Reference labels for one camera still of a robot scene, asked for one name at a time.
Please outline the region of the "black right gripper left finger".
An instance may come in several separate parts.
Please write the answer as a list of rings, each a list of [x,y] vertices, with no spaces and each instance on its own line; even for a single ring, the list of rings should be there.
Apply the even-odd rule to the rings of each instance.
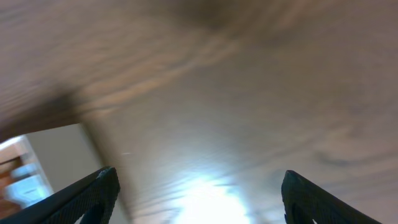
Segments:
[[[103,167],[1,224],[108,224],[120,191],[114,167]]]

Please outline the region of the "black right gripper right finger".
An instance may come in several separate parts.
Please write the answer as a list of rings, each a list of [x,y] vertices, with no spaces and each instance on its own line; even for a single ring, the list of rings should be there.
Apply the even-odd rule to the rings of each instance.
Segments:
[[[281,186],[287,224],[381,224],[293,170]]]

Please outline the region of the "yellow grey toy truck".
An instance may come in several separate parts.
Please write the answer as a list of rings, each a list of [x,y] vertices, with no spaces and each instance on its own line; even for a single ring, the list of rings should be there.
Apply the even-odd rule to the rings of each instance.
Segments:
[[[5,199],[27,208],[47,197],[52,190],[35,164],[26,164],[11,171],[12,183],[4,189]]]

